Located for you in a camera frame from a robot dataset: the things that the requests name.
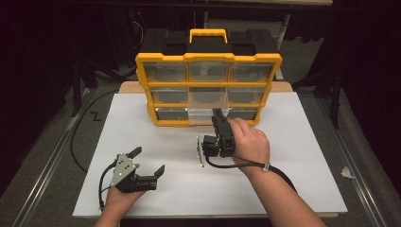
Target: organizer handle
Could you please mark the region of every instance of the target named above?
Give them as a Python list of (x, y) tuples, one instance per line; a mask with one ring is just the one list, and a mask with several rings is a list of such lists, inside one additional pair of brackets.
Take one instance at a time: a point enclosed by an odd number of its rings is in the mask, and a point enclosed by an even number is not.
[(206, 29), (191, 29), (189, 31), (189, 43), (192, 44), (193, 36), (222, 36), (224, 42), (227, 43), (227, 34), (225, 29), (206, 28)]

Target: small metal part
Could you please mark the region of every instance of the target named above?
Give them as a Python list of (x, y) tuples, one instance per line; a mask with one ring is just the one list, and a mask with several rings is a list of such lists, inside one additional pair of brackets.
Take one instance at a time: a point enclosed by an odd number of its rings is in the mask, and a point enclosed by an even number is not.
[(200, 137), (198, 135), (197, 135), (197, 140), (198, 140), (197, 151), (198, 151), (198, 158), (200, 159), (200, 167), (204, 167), (203, 160), (202, 160), (203, 150), (201, 149)]
[(132, 173), (135, 168), (132, 167), (132, 161), (125, 154), (119, 154), (117, 157), (117, 165), (115, 167), (115, 171), (118, 174), (114, 174), (112, 178), (112, 183), (117, 185), (120, 183), (125, 177), (127, 177), (130, 173)]

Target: table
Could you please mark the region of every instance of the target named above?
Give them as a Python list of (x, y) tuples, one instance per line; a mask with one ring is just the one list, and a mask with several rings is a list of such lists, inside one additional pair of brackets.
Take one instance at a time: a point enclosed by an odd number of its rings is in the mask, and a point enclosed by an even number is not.
[[(267, 106), (256, 126), (270, 139), (271, 162), (291, 178), (300, 196), (319, 215), (333, 217), (347, 212), (299, 98), (288, 92), (290, 86), (285, 82), (272, 85)], [(137, 94), (127, 94), (131, 88)], [(158, 189), (141, 198), (126, 218), (266, 216), (250, 183), (238, 169), (200, 167), (196, 136), (213, 135), (212, 126), (155, 127), (137, 83), (123, 83), (120, 92), (113, 98), (73, 216), (100, 215), (96, 191), (101, 172), (117, 153), (130, 152), (138, 146), (143, 152), (135, 158), (141, 164), (137, 174), (152, 175), (161, 165), (166, 165), (166, 172), (158, 181)], [(218, 159), (218, 162), (232, 161)], [(112, 174), (106, 175), (105, 185), (111, 177)]]

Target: black device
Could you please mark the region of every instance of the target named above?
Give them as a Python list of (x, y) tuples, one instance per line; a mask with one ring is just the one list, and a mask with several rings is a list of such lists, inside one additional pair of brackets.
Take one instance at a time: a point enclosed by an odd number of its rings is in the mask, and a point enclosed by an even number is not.
[(235, 151), (235, 139), (231, 125), (220, 108), (213, 109), (212, 123), (216, 136), (203, 137), (203, 154), (210, 157), (231, 157)]
[(162, 165), (153, 176), (141, 177), (136, 174), (136, 165), (132, 162), (138, 154), (142, 152), (142, 148), (135, 148), (130, 153), (118, 154), (117, 158), (110, 164), (100, 177), (98, 196), (100, 209), (103, 210), (104, 202), (101, 199), (102, 183), (106, 173), (115, 167), (111, 186), (115, 186), (123, 193), (156, 190), (157, 180), (165, 173), (165, 165)]
[[(261, 164), (251, 160), (246, 160), (241, 157), (237, 157), (234, 155), (235, 152), (235, 138), (233, 134), (233, 130), (231, 129), (230, 123), (227, 121), (227, 118), (223, 115), (222, 110), (220, 108), (213, 109), (212, 116), (213, 127), (215, 128), (216, 136), (205, 135), (203, 137), (203, 143), (201, 144), (201, 148), (203, 151), (203, 155), (205, 157), (206, 162), (213, 167), (216, 168), (234, 168), (234, 167), (247, 167), (247, 166), (258, 166), (263, 168), (264, 171), (272, 171), (275, 174), (282, 177), (296, 192), (294, 184), (289, 179), (289, 177), (280, 169), (271, 166), (269, 164)], [(201, 149), (198, 137), (198, 154), (200, 156), (200, 166), (204, 167), (202, 159), (201, 159)], [(210, 157), (236, 157), (248, 163), (245, 164), (237, 164), (237, 165), (227, 165), (221, 166), (214, 164), (210, 161)]]

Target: forearm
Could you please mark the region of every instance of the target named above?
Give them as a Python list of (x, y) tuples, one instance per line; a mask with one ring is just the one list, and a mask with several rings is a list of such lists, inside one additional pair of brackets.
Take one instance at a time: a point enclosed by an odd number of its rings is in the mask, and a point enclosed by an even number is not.
[(249, 177), (274, 227), (325, 226), (300, 196), (273, 172), (258, 172)]
[(120, 226), (120, 218), (113, 217), (105, 213), (102, 213), (102, 215), (95, 224), (95, 227), (119, 227), (119, 226)]

